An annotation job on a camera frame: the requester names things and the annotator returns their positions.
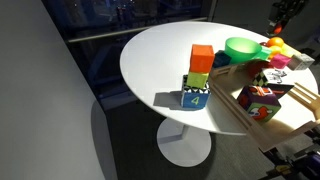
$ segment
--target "toy block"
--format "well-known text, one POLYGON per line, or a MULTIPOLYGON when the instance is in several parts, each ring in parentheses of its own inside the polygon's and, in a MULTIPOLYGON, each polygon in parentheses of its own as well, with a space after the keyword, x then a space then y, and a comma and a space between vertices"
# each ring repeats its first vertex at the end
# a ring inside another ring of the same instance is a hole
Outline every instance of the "toy block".
POLYGON ((218 51, 215 54, 213 68, 223 67, 230 63, 231 57, 224 53, 224 51, 218 51))
POLYGON ((187 86, 195 87, 195 88, 204 88, 209 73, 188 73, 187 86))
POLYGON ((208 81, 204 88, 194 88, 187 85, 188 75, 183 76, 181 106, 185 108, 204 108, 210 96, 208 81))
POLYGON ((301 55, 301 52, 297 51, 287 44, 284 44, 282 46, 281 54, 291 58, 293 55, 301 55))
POLYGON ((284 71, 277 69, 262 69, 256 74, 252 84, 270 88, 278 99, 294 86, 290 76, 284 71))
POLYGON ((269 121, 281 108, 270 88, 245 86, 237 98, 248 114, 256 121, 269 121))
POLYGON ((273 56, 273 58, 270 61, 270 64, 274 66, 277 69, 283 69, 289 64, 291 58, 282 55, 282 54, 276 54, 273 56))
POLYGON ((252 59, 262 59, 267 60, 269 55, 271 54, 272 50, 268 47, 261 46, 262 49, 258 52, 252 59))
POLYGON ((209 73, 214 61, 211 45, 192 45, 190 71, 195 73, 209 73))
POLYGON ((314 59, 306 54, 293 55, 288 67, 291 70, 306 70, 312 63, 314 59))

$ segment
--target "number 4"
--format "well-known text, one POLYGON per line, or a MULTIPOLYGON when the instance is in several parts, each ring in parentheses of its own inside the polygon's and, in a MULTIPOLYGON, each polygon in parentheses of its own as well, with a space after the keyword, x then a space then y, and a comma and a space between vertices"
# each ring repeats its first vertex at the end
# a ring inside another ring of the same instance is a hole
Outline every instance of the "number 4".
POLYGON ((199 97, 195 97, 194 99, 192 99, 191 102, 194 103, 194 104, 196 104, 196 105, 198 105, 198 103, 199 103, 199 97))

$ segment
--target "blue block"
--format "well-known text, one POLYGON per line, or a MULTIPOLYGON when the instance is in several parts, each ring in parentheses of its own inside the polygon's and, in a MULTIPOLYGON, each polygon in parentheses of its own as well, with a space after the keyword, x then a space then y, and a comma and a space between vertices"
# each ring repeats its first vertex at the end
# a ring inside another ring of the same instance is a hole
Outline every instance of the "blue block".
POLYGON ((212 67, 218 68, 222 66, 226 66, 230 63, 231 57, 224 53, 224 51, 218 51, 215 55, 214 62, 212 67))
POLYGON ((188 75, 183 76, 181 106, 184 108, 204 108, 210 96, 208 81, 204 88, 194 88, 186 85, 187 78, 188 75))

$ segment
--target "table top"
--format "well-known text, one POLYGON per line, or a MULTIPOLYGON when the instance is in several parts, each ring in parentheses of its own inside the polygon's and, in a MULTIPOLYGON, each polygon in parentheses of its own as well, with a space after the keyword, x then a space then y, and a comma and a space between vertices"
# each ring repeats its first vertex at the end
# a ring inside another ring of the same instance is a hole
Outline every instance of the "table top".
MULTIPOLYGON (((183 124, 214 133, 244 135, 237 119, 211 94, 203 109, 182 108, 182 76, 188 74, 192 44, 224 50, 230 37, 256 42, 268 38, 251 31, 217 23, 178 22, 155 26, 133 37, 124 47, 120 68, 131 91, 156 112, 183 124)), ((310 70, 298 72, 298 81, 317 92, 310 70)))

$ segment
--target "orange block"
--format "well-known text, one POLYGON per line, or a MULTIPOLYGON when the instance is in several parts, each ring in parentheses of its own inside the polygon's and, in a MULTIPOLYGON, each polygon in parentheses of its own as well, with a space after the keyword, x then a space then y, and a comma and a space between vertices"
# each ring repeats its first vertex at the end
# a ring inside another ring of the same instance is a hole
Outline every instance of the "orange block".
POLYGON ((209 73, 214 57, 211 45, 193 44, 190 58, 190 72, 209 73))

